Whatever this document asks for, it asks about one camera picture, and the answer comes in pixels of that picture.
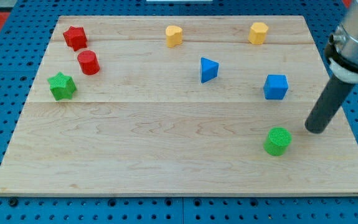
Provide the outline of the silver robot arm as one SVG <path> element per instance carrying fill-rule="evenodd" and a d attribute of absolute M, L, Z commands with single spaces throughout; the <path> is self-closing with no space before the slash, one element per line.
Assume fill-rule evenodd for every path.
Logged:
<path fill-rule="evenodd" d="M 304 124 L 314 134 L 326 129 L 358 84 L 358 0 L 352 1 L 343 20 L 329 36 L 324 57 L 332 76 Z"/>

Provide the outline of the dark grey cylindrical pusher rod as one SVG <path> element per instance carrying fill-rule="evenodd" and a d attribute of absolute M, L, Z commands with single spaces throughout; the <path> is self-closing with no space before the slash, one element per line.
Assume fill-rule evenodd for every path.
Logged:
<path fill-rule="evenodd" d="M 331 122 L 355 84 L 347 83 L 332 75 L 317 102 L 308 115 L 304 126 L 314 134 L 321 134 Z"/>

